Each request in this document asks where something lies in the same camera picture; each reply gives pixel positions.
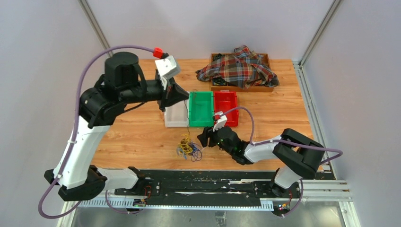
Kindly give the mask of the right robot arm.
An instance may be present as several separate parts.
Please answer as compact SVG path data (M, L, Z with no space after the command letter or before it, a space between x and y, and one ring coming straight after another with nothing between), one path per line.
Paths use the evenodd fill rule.
M267 187L276 197L286 196L300 179L314 179L324 156L321 144L290 128L270 140L250 142L240 139L228 126L218 130L205 127L197 139L203 147L219 147L241 165L279 159L284 166L276 170Z

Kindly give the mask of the green plastic bin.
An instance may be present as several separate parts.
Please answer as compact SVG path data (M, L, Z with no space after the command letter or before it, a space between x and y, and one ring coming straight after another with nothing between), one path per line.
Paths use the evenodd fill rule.
M191 91L188 116L190 127L209 127L214 124L214 103L212 91Z

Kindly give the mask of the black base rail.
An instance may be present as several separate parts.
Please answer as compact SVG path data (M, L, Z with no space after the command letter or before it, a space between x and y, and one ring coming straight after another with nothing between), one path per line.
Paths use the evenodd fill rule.
M289 202L300 196L299 184L288 190L271 188L273 171L141 170L134 189L116 195L143 198L149 205L256 207L261 199Z

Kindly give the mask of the white plastic bin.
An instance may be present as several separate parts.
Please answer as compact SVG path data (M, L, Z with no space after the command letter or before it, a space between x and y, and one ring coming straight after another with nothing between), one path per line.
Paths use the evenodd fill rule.
M173 106L166 107L164 112L165 126L170 127L188 127L188 100L181 101Z

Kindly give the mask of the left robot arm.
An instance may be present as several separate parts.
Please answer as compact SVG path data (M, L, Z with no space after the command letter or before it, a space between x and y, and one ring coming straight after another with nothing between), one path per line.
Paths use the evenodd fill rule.
M105 60L103 75L78 99L78 115L71 138L56 168L44 173L45 179L59 186L64 201L87 201L101 192L127 189L133 195L144 192L146 180L134 167L104 169L92 165L93 156L104 135L119 115L156 101L161 111L189 98L174 77L181 69L176 59L158 54L155 78L146 80L139 58L131 52L118 52Z

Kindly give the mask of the plaid shirt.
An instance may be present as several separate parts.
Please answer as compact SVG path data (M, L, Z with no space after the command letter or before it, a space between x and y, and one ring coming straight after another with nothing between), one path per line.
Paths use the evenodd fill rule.
M248 89L250 87L277 87L279 79L265 62L264 56L242 45L232 53L212 55L211 62L196 71L202 82L221 79L226 84Z

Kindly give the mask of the red plastic bin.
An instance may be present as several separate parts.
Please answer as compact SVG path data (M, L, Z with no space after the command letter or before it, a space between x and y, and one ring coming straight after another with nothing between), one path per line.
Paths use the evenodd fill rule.
M227 112L238 107L237 94L235 91L214 91L214 112ZM237 127L239 122L239 110L233 110L226 114L226 126Z

